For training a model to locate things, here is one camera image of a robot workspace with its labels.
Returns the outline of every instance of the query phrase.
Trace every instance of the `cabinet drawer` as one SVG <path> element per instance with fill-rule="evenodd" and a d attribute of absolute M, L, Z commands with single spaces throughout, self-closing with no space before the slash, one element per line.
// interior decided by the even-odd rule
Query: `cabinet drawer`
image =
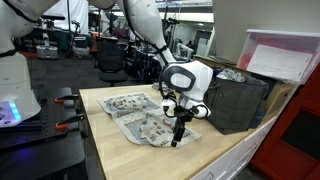
<path fill-rule="evenodd" d="M 240 143 L 240 148 L 235 154 L 234 158 L 232 159 L 228 171 L 233 167 L 239 164 L 239 161 L 241 161 L 245 156 L 249 155 L 251 152 L 251 157 L 254 155 L 258 147 L 260 146 L 263 139 L 268 134 L 269 130 L 271 129 L 272 125 L 274 124 L 277 117 L 272 118 L 269 120 L 266 124 L 259 127 L 256 131 L 254 131 L 252 134 L 250 134 L 247 138 L 245 138 Z"/>
<path fill-rule="evenodd" d="M 209 180 L 209 179 L 219 179 L 223 176 L 230 165 L 231 160 L 233 159 L 234 155 L 237 153 L 240 145 L 236 145 L 219 159 L 215 160 L 212 164 L 208 167 L 203 169 L 197 175 L 195 175 L 192 179 L 194 180 Z"/>
<path fill-rule="evenodd" d="M 228 169 L 228 171 L 220 177 L 221 180 L 233 179 L 235 178 L 250 162 L 250 159 L 255 154 L 258 145 L 253 146 L 249 152 L 247 152 L 243 157 L 240 158 L 238 162 L 233 164 L 233 166 Z"/>

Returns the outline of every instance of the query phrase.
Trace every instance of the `office chair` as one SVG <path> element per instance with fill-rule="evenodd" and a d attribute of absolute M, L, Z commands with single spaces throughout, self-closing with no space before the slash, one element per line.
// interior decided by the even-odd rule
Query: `office chair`
<path fill-rule="evenodd" d="M 124 71 L 125 54 L 117 44 L 117 40 L 102 38 L 97 40 L 97 54 L 93 57 L 95 68 L 99 80 L 110 83 L 114 87 L 115 83 L 128 80 L 128 75 Z"/>

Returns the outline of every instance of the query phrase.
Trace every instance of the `wooden table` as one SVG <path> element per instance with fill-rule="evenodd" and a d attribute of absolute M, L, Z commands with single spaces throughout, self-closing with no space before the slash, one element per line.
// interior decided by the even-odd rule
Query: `wooden table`
<path fill-rule="evenodd" d="M 160 104 L 151 85 L 80 90 L 90 128 L 107 179 L 189 179 L 254 130 L 222 135 L 206 120 L 186 125 L 201 138 L 182 148 L 157 148 L 129 142 L 97 102 L 98 99 L 143 92 Z"/>

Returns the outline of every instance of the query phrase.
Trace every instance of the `black table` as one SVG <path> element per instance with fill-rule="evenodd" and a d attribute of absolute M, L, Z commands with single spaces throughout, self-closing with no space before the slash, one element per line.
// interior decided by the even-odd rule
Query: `black table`
<path fill-rule="evenodd" d="M 55 91 L 38 91 L 36 94 L 60 97 L 61 95 L 71 94 L 71 89 L 65 88 Z M 69 111 L 73 107 L 71 101 L 66 103 L 66 109 Z M 61 179 L 61 176 L 58 177 L 59 175 L 63 174 L 64 177 L 68 176 L 68 173 L 66 172 L 76 166 L 84 166 L 84 168 L 74 173 L 77 177 L 72 178 L 87 179 L 84 165 L 84 146 L 81 139 L 81 133 L 77 130 L 77 126 L 77 123 L 73 123 L 72 127 L 74 127 L 76 131 L 69 132 L 64 138 L 1 152 L 0 179 L 26 180 L 48 178 L 50 176 Z"/>

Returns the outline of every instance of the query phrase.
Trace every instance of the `gray bin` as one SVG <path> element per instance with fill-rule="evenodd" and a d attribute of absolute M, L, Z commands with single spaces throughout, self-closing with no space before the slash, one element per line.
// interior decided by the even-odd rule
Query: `gray bin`
<path fill-rule="evenodd" d="M 247 131 L 266 95 L 267 83 L 252 77 L 245 79 L 240 83 L 216 78 L 204 97 L 212 111 L 207 119 L 222 134 Z"/>

